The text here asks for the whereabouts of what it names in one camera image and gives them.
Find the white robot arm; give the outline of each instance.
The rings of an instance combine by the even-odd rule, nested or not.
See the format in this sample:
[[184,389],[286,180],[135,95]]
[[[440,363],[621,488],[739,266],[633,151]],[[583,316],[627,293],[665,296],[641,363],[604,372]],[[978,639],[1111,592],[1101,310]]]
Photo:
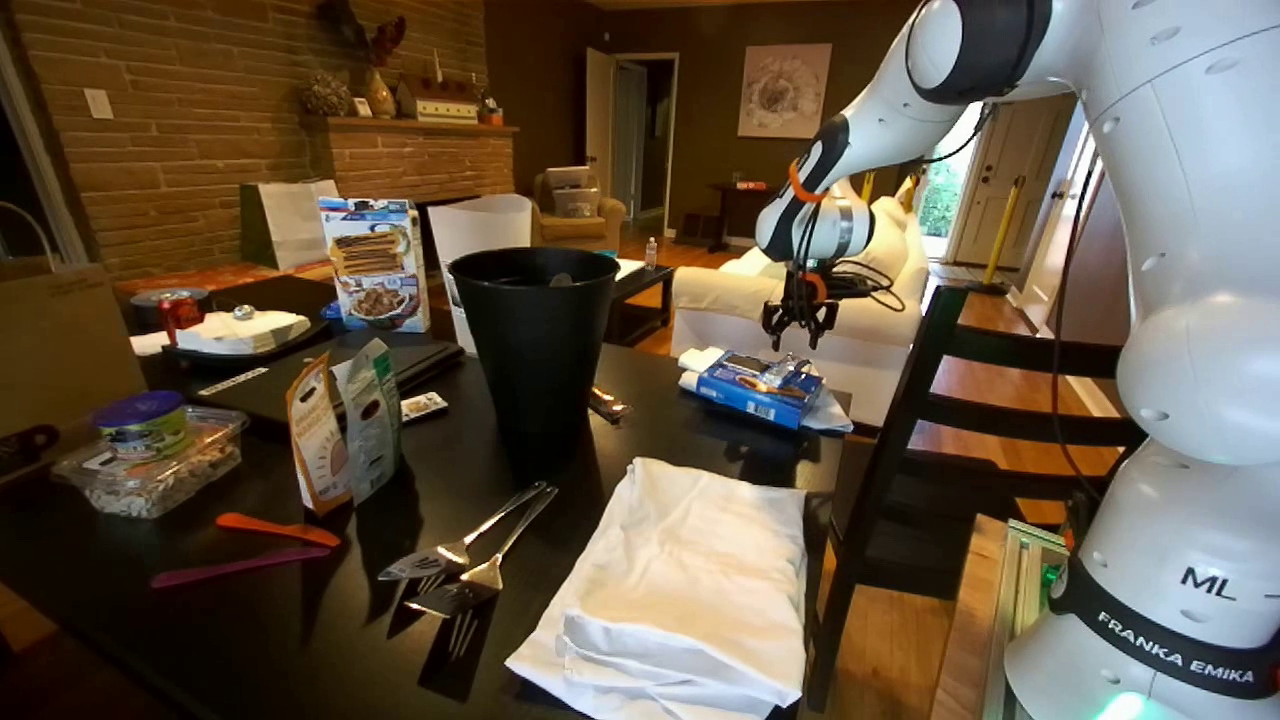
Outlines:
[[1004,654],[1031,715],[1280,715],[1276,67],[1276,0],[929,0],[756,220],[793,266],[859,251],[869,211],[825,194],[846,176],[918,159],[967,99],[1082,95],[1125,206],[1122,397],[1147,445]]

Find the metal utensil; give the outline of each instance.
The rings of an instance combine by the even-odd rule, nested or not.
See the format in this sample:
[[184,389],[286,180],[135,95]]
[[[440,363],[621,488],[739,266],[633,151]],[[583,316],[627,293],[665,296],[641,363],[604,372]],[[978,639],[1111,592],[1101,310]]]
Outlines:
[[511,497],[493,517],[486,517],[468,537],[436,542],[436,547],[409,552],[397,565],[389,565],[375,578],[418,578],[418,574],[440,574],[443,566],[468,566],[474,565],[474,542],[486,533],[493,533],[501,521],[508,521],[517,509],[525,509],[529,498],[538,498],[545,492],[557,497],[554,485],[538,480],[529,492]]
[[455,613],[493,600],[505,592],[505,558],[517,547],[517,540],[529,533],[529,525],[557,498],[557,488],[547,497],[540,497],[522,525],[511,526],[511,537],[475,566],[461,570],[455,578],[436,574],[432,582],[419,582],[418,595],[409,595],[406,604],[440,618],[453,618]]

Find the floor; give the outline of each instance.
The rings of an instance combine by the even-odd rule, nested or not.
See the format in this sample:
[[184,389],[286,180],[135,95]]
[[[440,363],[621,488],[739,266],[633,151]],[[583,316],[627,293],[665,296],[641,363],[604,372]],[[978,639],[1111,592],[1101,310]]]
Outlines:
[[[662,263],[726,263],[739,249],[706,251],[699,244],[662,244]],[[625,241],[625,254],[645,254],[645,237]],[[641,339],[641,350],[670,356],[670,327]],[[942,639],[954,624],[954,604],[901,595],[879,588],[858,592],[853,624],[837,668],[830,720],[918,720],[929,715],[931,674],[942,668]],[[39,613],[0,582],[0,637],[18,649],[0,650],[0,715],[74,720],[74,715],[170,715],[148,690],[100,665],[74,637],[56,630]],[[869,649],[871,637],[898,637],[891,650]]]

